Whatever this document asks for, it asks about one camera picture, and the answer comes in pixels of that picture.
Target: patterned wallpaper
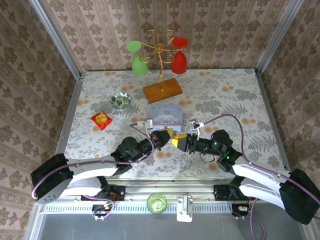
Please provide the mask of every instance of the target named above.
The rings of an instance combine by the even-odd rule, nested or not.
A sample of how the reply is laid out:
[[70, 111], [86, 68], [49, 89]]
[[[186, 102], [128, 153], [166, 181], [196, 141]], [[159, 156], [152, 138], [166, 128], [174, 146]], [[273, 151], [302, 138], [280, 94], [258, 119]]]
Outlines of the patterned wallpaper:
[[30, 173], [55, 153], [75, 79], [28, 1], [0, 1], [0, 240], [20, 240]]
[[264, 75], [288, 159], [320, 188], [320, 0], [305, 0]]
[[[188, 67], [255, 68], [289, 0], [42, 0], [82, 71], [131, 68], [146, 32], [189, 39]], [[157, 65], [152, 59], [150, 68]]]

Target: blue tin box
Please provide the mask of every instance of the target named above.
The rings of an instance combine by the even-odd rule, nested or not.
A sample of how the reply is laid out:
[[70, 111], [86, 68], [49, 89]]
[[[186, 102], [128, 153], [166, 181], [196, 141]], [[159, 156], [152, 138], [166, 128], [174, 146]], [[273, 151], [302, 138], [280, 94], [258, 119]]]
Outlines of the blue tin box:
[[168, 128], [181, 132], [183, 124], [181, 105], [152, 104], [150, 105], [149, 117], [152, 118], [154, 131]]

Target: red packet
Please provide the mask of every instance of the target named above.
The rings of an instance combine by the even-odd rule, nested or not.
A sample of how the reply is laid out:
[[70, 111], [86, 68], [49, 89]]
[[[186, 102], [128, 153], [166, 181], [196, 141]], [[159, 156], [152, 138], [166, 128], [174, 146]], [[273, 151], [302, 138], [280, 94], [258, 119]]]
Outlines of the red packet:
[[112, 122], [112, 119], [108, 117], [104, 111], [98, 112], [96, 115], [93, 115], [90, 118], [95, 122], [100, 130], [105, 129]]

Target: gray floor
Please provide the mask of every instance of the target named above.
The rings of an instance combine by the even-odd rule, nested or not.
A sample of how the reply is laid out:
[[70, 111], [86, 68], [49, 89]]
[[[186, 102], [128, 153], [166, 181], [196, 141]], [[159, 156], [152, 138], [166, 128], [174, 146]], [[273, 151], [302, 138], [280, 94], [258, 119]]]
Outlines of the gray floor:
[[[279, 207], [261, 203], [255, 214], [268, 240], [304, 240], [302, 226]], [[262, 230], [255, 224], [262, 239]], [[175, 214], [113, 214], [104, 221], [91, 215], [48, 214], [38, 240], [251, 240], [249, 220], [230, 214], [194, 214], [192, 223], [177, 222]]]

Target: metal corner post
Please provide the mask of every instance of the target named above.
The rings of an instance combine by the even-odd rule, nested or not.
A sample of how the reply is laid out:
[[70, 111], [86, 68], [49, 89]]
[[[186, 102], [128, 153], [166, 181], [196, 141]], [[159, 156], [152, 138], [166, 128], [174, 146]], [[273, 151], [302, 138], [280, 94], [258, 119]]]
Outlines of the metal corner post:
[[63, 38], [59, 34], [57, 28], [55, 27], [52, 19], [50, 18], [50, 14], [44, 7], [41, 0], [30, 0], [34, 10], [38, 14], [41, 22], [43, 23], [45, 29], [47, 30], [48, 34], [52, 38], [54, 44], [56, 45], [58, 51], [62, 55], [64, 61], [66, 62], [67, 66], [69, 67], [70, 71], [72, 72], [74, 78], [78, 81], [80, 79], [80, 69], [78, 68], [77, 64], [75, 63], [74, 59], [72, 58], [67, 46], [65, 45]]
[[302, 228], [303, 228], [306, 239], [308, 240], [320, 239], [320, 231], [318, 229], [316, 219], [313, 218], [308, 225], [302, 224]]
[[285, 36], [290, 24], [294, 20], [298, 10], [300, 9], [304, 0], [290, 0], [278, 25], [276, 26], [270, 41], [268, 42], [263, 54], [256, 66], [258, 73], [262, 74], [274, 53], [276, 52], [279, 44]]
[[[61, 134], [59, 137], [58, 144], [55, 149], [55, 154], [64, 153], [66, 150], [67, 142], [69, 133], [71, 130], [72, 122], [74, 119], [74, 115], [77, 108], [77, 102], [79, 100], [79, 96], [82, 90], [83, 82], [84, 82], [85, 74], [82, 74], [80, 79], [75, 83], [72, 97], [69, 103], [68, 110], [66, 112], [66, 116], [64, 119], [63, 127], [61, 130]], [[32, 212], [30, 215], [30, 219], [28, 221], [27, 229], [24, 235], [24, 240], [36, 240], [38, 239], [42, 221], [44, 218], [44, 209], [46, 208], [46, 205], [34, 203]]]
[[276, 141], [276, 143], [278, 145], [279, 153], [281, 154], [281, 157], [282, 157], [282, 163], [285, 165], [285, 168], [288, 171], [291, 171], [291, 166], [290, 166], [287, 154], [286, 154], [285, 146], [284, 146], [284, 144], [282, 142], [281, 135], [280, 135], [277, 123], [276, 123], [276, 119], [275, 119], [275, 116], [274, 116], [274, 113], [272, 111], [271, 104], [270, 104], [270, 101], [269, 101], [269, 98], [268, 98], [268, 95], [267, 95], [267, 91], [266, 91], [265, 85], [264, 85], [264, 83], [262, 81], [261, 74], [260, 74], [260, 72], [258, 70], [255, 70], [255, 74], [256, 74], [257, 82], [258, 82], [258, 85], [259, 85], [259, 88], [260, 88], [260, 91], [261, 91], [262, 99], [264, 101], [264, 105], [265, 105], [267, 114], [269, 116], [269, 119], [270, 119], [270, 122], [271, 122], [271, 126], [273, 128], [272, 130], [274, 132], [274, 138], [275, 138], [275, 141]]

